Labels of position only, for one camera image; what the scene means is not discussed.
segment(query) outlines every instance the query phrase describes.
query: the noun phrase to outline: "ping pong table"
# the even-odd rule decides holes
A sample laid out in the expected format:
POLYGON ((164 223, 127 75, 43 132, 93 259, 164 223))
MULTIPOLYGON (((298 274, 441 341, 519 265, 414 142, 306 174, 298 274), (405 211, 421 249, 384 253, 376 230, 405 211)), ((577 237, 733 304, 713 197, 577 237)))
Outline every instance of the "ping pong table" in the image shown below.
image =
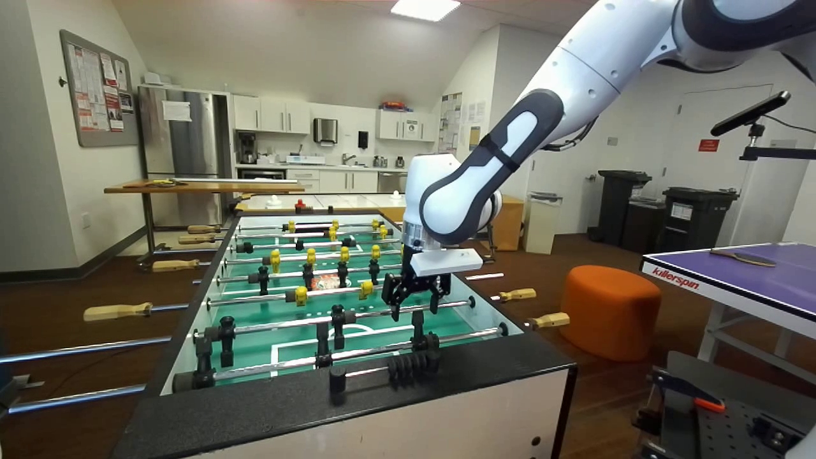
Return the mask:
POLYGON ((793 333, 816 340, 816 248, 734 245, 718 249, 653 253, 644 274, 713 300, 699 359, 713 363, 724 341, 816 386, 816 373, 789 363, 793 333), (775 350, 761 350, 730 333, 755 317, 781 328, 775 350))

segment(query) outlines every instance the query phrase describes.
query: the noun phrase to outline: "wooden floor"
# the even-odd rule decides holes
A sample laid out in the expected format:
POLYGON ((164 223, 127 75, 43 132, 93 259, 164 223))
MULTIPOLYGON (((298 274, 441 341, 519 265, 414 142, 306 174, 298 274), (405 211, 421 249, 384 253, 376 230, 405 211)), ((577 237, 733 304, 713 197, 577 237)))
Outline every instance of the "wooden floor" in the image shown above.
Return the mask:
MULTIPOLYGON (((505 307, 511 318, 526 321, 546 312, 558 312, 562 282, 570 268, 588 262, 639 271, 641 254, 613 245, 598 245, 588 237, 558 237, 554 254, 498 253, 495 262, 489 262, 484 271, 502 271, 505 281, 482 281, 475 282, 475 288, 481 293, 498 293, 523 286, 539 288, 539 300, 505 307)), ((135 268, 134 258, 117 258, 83 281, 0 286, 0 354, 172 333, 178 313, 85 325, 83 312, 94 304, 117 300, 190 300, 194 290, 192 281, 199 275, 201 274, 148 275, 135 268)), ((639 447, 639 430, 630 427, 630 419, 648 396, 645 376, 653 365, 665 363, 668 350, 696 354, 709 312, 706 300, 672 286, 660 288, 663 309, 653 336, 653 353, 645 363, 605 363, 571 346, 558 336, 558 332, 544 332, 544 340, 554 341, 575 363, 580 363, 562 457, 634 457, 639 447)), ((775 328, 769 325, 748 325, 741 328, 741 333, 771 346, 775 328)), ((159 356, 162 346, 143 346, 15 365, 13 373, 32 373, 37 381, 46 383, 43 388, 25 392, 25 400, 38 400, 145 383, 157 370, 159 356)), ((797 344, 793 359, 816 370, 816 346, 811 341, 797 344)), ((816 396, 815 386, 789 377, 741 353, 724 350, 718 363, 811 397, 816 396)), ((124 427, 127 423, 135 400, 139 397, 117 397, 74 407, 38 410, 29 415, 9 415, 0 421, 4 459, 108 457, 124 427)))

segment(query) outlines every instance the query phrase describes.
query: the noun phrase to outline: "purple table surface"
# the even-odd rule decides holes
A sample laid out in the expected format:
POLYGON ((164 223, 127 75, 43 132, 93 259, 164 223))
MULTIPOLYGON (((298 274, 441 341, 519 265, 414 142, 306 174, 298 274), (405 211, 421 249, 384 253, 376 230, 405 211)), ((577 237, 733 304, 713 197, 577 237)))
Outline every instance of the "purple table surface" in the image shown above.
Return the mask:
POLYGON ((713 254, 713 249, 653 253, 645 254, 645 259, 816 317, 815 245, 742 245, 718 249, 765 258, 771 265, 741 262, 713 254))

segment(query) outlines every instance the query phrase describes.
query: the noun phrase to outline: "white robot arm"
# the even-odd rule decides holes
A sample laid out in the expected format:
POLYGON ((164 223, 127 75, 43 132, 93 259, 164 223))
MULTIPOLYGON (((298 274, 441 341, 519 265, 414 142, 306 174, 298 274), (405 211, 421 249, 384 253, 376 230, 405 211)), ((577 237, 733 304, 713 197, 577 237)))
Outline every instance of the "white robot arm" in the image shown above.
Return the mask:
POLYGON ((472 268, 463 258, 424 254, 424 262, 417 262, 414 254, 478 235, 505 179, 539 147, 588 129, 645 67, 663 62, 713 75, 741 67, 762 48, 779 48, 811 77, 816 75, 811 31, 816 31, 815 0, 594 2, 465 164, 452 157, 410 164, 404 275, 424 275, 417 265, 428 275, 472 268))

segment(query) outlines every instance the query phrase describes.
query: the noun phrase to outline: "ceiling light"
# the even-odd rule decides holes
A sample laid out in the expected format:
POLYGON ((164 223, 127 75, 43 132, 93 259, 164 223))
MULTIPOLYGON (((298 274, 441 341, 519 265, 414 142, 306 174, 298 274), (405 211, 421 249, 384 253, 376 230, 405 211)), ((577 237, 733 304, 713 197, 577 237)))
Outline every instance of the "ceiling light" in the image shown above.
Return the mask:
POLYGON ((391 13, 440 24, 456 7, 456 0, 398 0, 391 13))

